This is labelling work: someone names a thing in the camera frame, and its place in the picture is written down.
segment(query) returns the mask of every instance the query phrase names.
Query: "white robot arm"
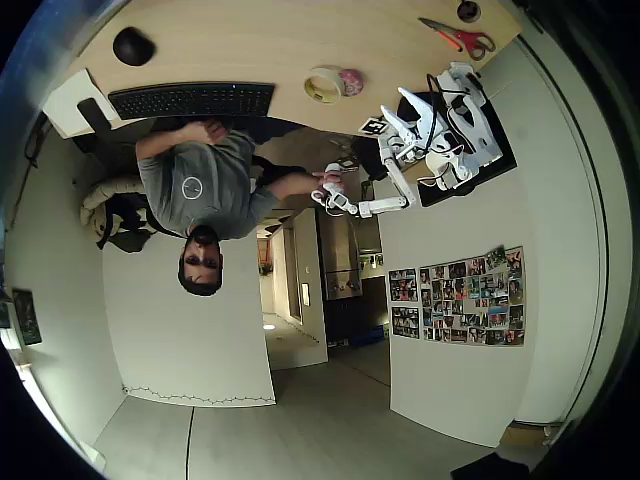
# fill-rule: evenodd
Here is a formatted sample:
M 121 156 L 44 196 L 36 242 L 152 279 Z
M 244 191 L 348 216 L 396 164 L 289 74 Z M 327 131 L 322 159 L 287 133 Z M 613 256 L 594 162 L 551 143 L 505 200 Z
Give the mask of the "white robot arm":
M 432 183 L 423 184 L 448 190 L 468 182 L 479 173 L 480 167 L 502 157 L 489 122 L 480 110 L 486 100 L 473 68 L 467 63 L 452 62 L 437 78 L 429 78 L 430 86 L 431 80 L 439 88 L 434 96 L 441 96 L 442 113 L 402 87 L 398 91 L 418 113 L 417 122 L 406 122 L 384 105 L 380 107 L 390 125 L 388 131 L 378 137 L 380 160 L 399 196 L 355 205 L 335 185 L 326 184 L 323 185 L 325 192 L 312 193 L 316 202 L 326 209 L 339 208 L 363 218 L 400 210 L 416 203 L 401 172 L 405 164 L 424 159 L 434 176 L 418 180 L 429 180 Z M 326 169 L 340 170 L 338 164 L 330 164 Z
M 389 143 L 393 136 L 394 135 L 383 135 L 378 137 L 378 145 L 380 147 L 380 160 L 386 167 L 393 185 L 396 187 L 396 190 L 398 190 L 399 195 L 397 197 L 362 201 L 355 205 L 349 201 L 342 189 L 333 183 L 325 183 L 322 186 L 325 192 L 314 190 L 311 198 L 327 210 L 330 208 L 339 208 L 351 215 L 357 215 L 362 218 L 368 218 L 379 213 L 402 210 L 415 204 L 416 196 L 413 194 L 413 191 L 411 191 L 409 183 L 407 183 L 404 175 L 402 175 L 395 160 L 394 148 L 397 150 L 397 146 Z M 335 172 L 338 175 L 341 171 L 342 167 L 337 163 L 330 163 L 325 169 L 325 172 Z

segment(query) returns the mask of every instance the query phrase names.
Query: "black mouse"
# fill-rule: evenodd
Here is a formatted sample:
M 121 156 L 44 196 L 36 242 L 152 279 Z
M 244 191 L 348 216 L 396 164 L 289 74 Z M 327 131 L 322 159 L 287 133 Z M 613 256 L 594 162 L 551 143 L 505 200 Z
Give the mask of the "black mouse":
M 125 28 L 113 39 L 113 53 L 132 67 L 144 65 L 155 52 L 155 44 L 134 27 Z

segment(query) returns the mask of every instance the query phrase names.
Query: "wooden desk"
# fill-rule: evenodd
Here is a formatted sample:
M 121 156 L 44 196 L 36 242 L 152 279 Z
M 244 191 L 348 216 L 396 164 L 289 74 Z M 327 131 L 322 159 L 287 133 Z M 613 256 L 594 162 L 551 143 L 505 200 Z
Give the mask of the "wooden desk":
M 497 0 L 478 3 L 482 17 L 468 25 L 458 20 L 453 0 L 132 0 L 60 83 L 83 68 L 104 95 L 174 82 L 270 82 L 276 90 L 269 116 L 355 134 L 368 117 L 380 115 L 380 104 L 397 106 L 398 86 L 425 90 L 425 74 L 438 75 L 451 61 L 480 68 L 519 33 Z M 483 31 L 497 50 L 473 62 L 420 23 L 421 16 Z M 113 54 L 114 37 L 128 26 L 156 43 L 155 56 L 142 67 L 125 65 Z M 311 100 L 302 84 L 309 70 L 321 65 L 359 70 L 364 90 L 333 105 Z

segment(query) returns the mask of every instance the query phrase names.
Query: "pink tape roll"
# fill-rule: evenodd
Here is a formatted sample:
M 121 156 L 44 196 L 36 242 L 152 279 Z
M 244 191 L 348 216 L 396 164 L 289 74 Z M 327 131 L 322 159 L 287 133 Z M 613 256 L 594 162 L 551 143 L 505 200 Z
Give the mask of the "pink tape roll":
M 364 81 L 359 71 L 352 69 L 342 70 L 338 75 L 340 75 L 340 78 L 344 82 L 345 97 L 353 97 L 362 91 Z

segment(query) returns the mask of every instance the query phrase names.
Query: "white paper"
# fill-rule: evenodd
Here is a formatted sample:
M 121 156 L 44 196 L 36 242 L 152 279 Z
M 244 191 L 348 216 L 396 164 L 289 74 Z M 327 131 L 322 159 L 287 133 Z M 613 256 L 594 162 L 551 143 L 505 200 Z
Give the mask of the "white paper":
M 107 120 L 118 118 L 118 114 L 102 92 L 93 84 L 87 70 L 81 70 L 56 88 L 44 104 L 43 111 L 58 129 L 67 137 L 72 137 L 91 126 L 78 110 L 78 103 L 94 98 Z

